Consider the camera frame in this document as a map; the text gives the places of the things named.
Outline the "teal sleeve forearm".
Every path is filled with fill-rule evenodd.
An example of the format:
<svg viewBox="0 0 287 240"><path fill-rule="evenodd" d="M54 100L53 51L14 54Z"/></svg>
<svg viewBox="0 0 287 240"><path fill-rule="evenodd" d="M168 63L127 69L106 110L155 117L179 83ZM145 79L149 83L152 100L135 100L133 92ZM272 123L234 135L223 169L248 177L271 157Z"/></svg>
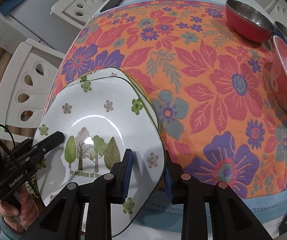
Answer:
<svg viewBox="0 0 287 240"><path fill-rule="evenodd" d="M0 215L0 229L1 229L0 232L1 240L19 240L25 233L25 231L16 232L5 222L4 217L2 215Z"/></svg>

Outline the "person's left hand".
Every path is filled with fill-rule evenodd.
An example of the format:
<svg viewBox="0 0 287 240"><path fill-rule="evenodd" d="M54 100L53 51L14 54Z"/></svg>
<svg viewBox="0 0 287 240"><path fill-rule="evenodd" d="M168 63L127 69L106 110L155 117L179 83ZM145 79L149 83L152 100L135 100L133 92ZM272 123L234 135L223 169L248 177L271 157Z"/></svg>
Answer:
<svg viewBox="0 0 287 240"><path fill-rule="evenodd" d="M30 226L39 216L39 210L26 185L22 185L19 191L20 209L0 201L0 214L5 223L15 231L23 231L24 226Z"/></svg>

